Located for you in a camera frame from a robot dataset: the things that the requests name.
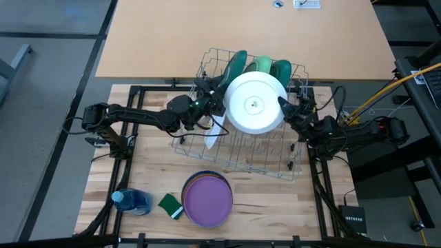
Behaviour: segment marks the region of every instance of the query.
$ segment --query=wooden table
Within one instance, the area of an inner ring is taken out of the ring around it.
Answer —
[[[130,85],[113,85],[109,103],[127,103]],[[329,87],[314,87],[318,106],[331,96]],[[174,96],[187,92],[146,92],[143,109],[162,110]],[[336,115],[334,102],[319,112]],[[122,123],[115,123],[116,132]],[[148,238],[224,238],[242,240],[292,240],[299,235],[301,240],[320,240],[316,202],[311,180],[308,156],[303,156],[302,174],[296,180],[283,180],[257,173],[225,169],[186,157],[170,147],[172,138],[152,126],[139,125],[129,187],[149,192],[154,197],[154,207],[146,216],[124,214],[121,223],[122,238],[137,238],[146,233]],[[108,149],[97,149],[95,156],[108,153]],[[345,153],[339,156],[346,158]],[[114,159],[105,157],[92,163],[83,202],[76,222],[75,232],[83,231],[104,205],[109,187]],[[343,195],[353,189],[351,171],[340,159],[329,161],[329,175],[336,204],[342,204]],[[166,193],[180,200],[184,182],[193,173],[210,169],[221,173],[232,186],[234,206],[226,223],[217,228],[201,228],[192,224],[183,214],[172,220],[164,209],[157,206]],[[349,205],[357,205],[355,192],[347,196]],[[330,215],[326,207],[325,219],[328,234],[332,234]],[[109,221],[109,232],[114,223],[114,209]]]
[[[370,0],[121,0],[96,76],[194,78],[210,48],[288,59],[309,78],[390,80],[394,57]]]

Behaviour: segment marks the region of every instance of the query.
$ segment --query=white plate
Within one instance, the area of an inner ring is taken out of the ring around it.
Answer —
[[[223,122],[225,121],[225,113],[223,114],[223,116],[213,116],[214,120],[216,120],[219,125],[223,125]],[[213,127],[210,130],[207,130],[205,132],[206,135],[219,135],[222,132],[222,128],[215,124],[215,122],[213,122]],[[208,149],[211,149],[214,145],[214,143],[216,142],[216,140],[218,139],[218,136],[210,136],[210,137],[204,137],[204,141],[205,141],[205,146],[207,146]]]
[[[263,134],[283,121],[277,98],[287,99],[286,89],[270,74],[247,72],[234,79],[225,93],[229,121],[248,134]]]

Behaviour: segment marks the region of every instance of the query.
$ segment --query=bottle cap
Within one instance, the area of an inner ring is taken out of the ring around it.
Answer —
[[[112,193],[112,200],[114,202],[120,203],[121,201],[123,201],[123,199],[124,199],[124,194],[123,193],[118,192],[118,191]]]

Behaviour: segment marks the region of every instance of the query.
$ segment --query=plastic bottle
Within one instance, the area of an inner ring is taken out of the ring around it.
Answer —
[[[112,194],[118,210],[134,215],[145,215],[152,210],[152,195],[137,189],[122,189]]]

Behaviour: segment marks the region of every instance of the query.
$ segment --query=dish rack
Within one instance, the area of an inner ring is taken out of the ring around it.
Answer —
[[[198,78],[214,78],[223,73],[235,52],[210,48],[204,53],[196,73]],[[248,54],[247,65],[257,56]],[[287,87],[288,101],[296,103],[300,95],[307,94],[308,73],[303,65],[291,64],[291,82]],[[291,93],[297,87],[298,93]],[[193,84],[189,96],[196,99],[196,86]],[[201,125],[209,125],[211,118],[202,118]],[[274,130],[265,134],[246,134],[237,130],[225,118],[223,127],[229,130],[226,136],[219,136],[211,149],[207,149],[203,136],[173,138],[175,152],[185,156],[219,163],[227,169],[237,169],[259,173],[285,180],[293,180],[302,174],[302,151],[306,144],[298,142],[298,135],[288,124],[282,122]],[[181,128],[176,134],[204,134],[205,130],[195,127],[193,131]]]

